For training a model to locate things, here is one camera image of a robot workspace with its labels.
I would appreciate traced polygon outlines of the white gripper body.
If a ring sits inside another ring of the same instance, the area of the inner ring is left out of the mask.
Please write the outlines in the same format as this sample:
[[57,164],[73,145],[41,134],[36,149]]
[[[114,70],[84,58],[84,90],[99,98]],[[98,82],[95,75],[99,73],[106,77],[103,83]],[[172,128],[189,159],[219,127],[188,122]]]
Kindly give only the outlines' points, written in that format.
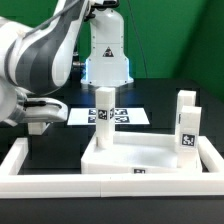
[[53,98],[29,98],[24,108],[23,123],[64,122],[68,118],[67,105]]

